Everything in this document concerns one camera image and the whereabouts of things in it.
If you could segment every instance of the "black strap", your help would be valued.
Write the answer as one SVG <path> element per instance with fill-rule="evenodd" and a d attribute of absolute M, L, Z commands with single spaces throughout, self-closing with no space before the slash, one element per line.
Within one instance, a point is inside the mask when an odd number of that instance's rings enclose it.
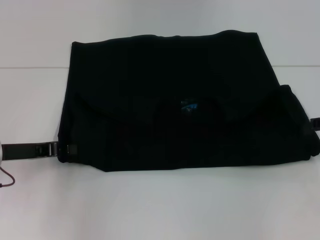
<path fill-rule="evenodd" d="M 2 160 L 4 161 L 56 157 L 58 156 L 58 153 L 59 146 L 57 141 L 25 144 L 2 144 Z"/>
<path fill-rule="evenodd" d="M 310 119 L 313 130 L 320 131 L 320 117 Z"/>

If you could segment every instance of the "white surface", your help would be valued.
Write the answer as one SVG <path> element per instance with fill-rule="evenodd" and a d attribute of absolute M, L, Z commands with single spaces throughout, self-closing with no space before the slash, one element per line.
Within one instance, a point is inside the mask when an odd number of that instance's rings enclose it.
<path fill-rule="evenodd" d="M 319 8 L 316 0 L 3 0 L 0 141 L 57 139 L 73 41 L 235 29 L 258 32 L 272 65 L 320 65 Z M 274 70 L 320 117 L 320 67 Z M 4 161 L 16 184 L 0 189 L 0 238 L 319 240 L 319 160 L 112 173 L 56 158 Z"/>

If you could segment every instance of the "white wall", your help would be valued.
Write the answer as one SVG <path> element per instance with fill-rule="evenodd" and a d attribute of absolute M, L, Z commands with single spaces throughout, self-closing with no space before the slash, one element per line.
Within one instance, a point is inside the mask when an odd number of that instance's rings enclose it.
<path fill-rule="evenodd" d="M 317 0 L 2 0 L 0 141 L 57 140 L 70 45 L 142 34 L 257 32 L 281 84 L 320 117 Z M 317 158 L 268 167 L 104 173 L 5 161 L 0 236 L 20 240 L 318 240 Z M 0 183 L 9 179 L 0 173 Z"/>

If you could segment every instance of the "black messenger bag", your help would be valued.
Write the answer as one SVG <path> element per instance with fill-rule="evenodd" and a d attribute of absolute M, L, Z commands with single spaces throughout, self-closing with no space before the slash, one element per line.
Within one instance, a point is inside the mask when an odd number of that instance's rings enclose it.
<path fill-rule="evenodd" d="M 3 145 L 3 159 L 105 172 L 277 165 L 318 155 L 318 124 L 256 33 L 74 42 L 58 142 Z"/>

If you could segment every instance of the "cable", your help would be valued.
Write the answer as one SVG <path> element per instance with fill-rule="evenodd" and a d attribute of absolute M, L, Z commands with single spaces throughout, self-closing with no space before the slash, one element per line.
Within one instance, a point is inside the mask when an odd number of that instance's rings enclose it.
<path fill-rule="evenodd" d="M 16 180 L 15 180 L 14 176 L 12 176 L 10 173 L 8 173 L 6 170 L 4 170 L 2 167 L 0 167 L 0 170 L 1 170 L 2 172 L 4 172 L 5 174 L 7 174 L 7 175 L 12 179 L 12 183 L 10 183 L 10 184 L 2 184 L 2 183 L 0 183 L 0 188 L 10 187 L 10 186 L 12 186 L 13 184 L 15 184 Z"/>

